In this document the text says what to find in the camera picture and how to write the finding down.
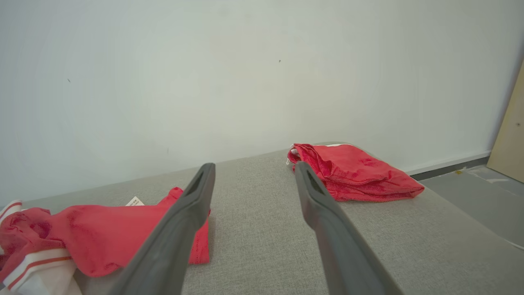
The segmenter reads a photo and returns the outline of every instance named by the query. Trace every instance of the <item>baseboard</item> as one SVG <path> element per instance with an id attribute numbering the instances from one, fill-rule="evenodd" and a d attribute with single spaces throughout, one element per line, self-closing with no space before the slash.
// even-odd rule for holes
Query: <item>baseboard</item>
<path id="1" fill-rule="evenodd" d="M 415 175 L 415 174 L 424 173 L 427 171 L 432 171 L 432 170 L 436 170 L 436 169 L 440 169 L 440 168 L 453 166 L 453 165 L 457 165 L 460 163 L 465 163 L 465 162 L 481 159 L 484 157 L 488 157 L 490 153 L 491 153 L 491 150 L 485 151 L 482 153 L 475 153 L 469 156 L 468 155 L 459 156 L 459 157 L 454 157 L 454 158 L 445 159 L 441 161 L 434 161 L 434 162 L 411 167 L 409 169 L 404 170 L 404 172 L 406 172 L 408 175 Z"/>

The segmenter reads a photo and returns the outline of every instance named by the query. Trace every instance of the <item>white wall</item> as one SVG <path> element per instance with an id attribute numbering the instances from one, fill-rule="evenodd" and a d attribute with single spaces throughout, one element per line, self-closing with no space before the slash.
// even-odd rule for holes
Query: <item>white wall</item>
<path id="1" fill-rule="evenodd" d="M 293 142 L 404 170 L 485 153 L 522 15 L 521 0 L 3 0 L 0 205 Z"/>

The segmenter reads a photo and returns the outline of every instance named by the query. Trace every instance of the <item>gray floor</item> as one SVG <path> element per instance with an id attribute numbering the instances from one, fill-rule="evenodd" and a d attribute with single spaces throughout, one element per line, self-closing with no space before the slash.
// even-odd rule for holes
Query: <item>gray floor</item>
<path id="1" fill-rule="evenodd" d="M 524 246 L 524 183 L 487 168 L 420 181 L 500 237 Z"/>

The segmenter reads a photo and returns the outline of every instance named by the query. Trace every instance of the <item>red towel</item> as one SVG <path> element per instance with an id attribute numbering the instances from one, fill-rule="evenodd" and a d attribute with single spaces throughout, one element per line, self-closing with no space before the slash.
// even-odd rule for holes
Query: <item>red towel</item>
<path id="1" fill-rule="evenodd" d="M 387 202 L 414 198 L 424 190 L 423 185 L 406 173 L 350 144 L 296 143 L 289 151 L 288 159 L 292 163 L 307 162 L 339 202 L 350 199 Z"/>
<path id="2" fill-rule="evenodd" d="M 71 259 L 90 277 L 125 267 L 181 194 L 175 187 L 155 206 L 81 205 L 55 215 L 42 208 L 21 211 L 21 202 L 13 201 L 0 211 L 0 280 L 11 289 L 31 272 Z M 189 263 L 208 262 L 206 221 L 195 235 Z"/>

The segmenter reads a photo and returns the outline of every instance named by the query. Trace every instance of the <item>wooden board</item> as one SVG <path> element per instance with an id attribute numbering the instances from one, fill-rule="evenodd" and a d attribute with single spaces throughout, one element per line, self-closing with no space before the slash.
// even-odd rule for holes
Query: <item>wooden board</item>
<path id="1" fill-rule="evenodd" d="M 487 166 L 524 182 L 524 63 Z"/>

